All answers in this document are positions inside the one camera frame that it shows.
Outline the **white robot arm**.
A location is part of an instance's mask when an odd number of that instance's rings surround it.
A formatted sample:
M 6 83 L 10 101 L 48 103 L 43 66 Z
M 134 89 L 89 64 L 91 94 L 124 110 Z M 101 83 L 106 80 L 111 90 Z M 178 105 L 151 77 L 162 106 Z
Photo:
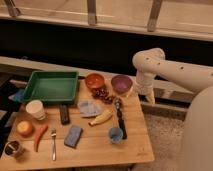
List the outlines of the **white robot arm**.
M 188 109 L 177 171 L 213 171 L 213 67 L 165 59 L 161 48 L 137 52 L 135 90 L 151 103 L 156 75 L 196 94 Z

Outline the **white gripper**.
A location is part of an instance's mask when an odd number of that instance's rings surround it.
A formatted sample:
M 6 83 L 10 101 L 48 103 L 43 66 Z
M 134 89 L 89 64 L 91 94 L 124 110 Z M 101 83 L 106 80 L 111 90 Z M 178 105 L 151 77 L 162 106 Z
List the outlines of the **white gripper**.
M 153 92 L 155 75 L 148 72 L 137 72 L 135 89 L 140 95 L 146 95 L 147 101 L 151 104 L 155 104 L 155 97 Z

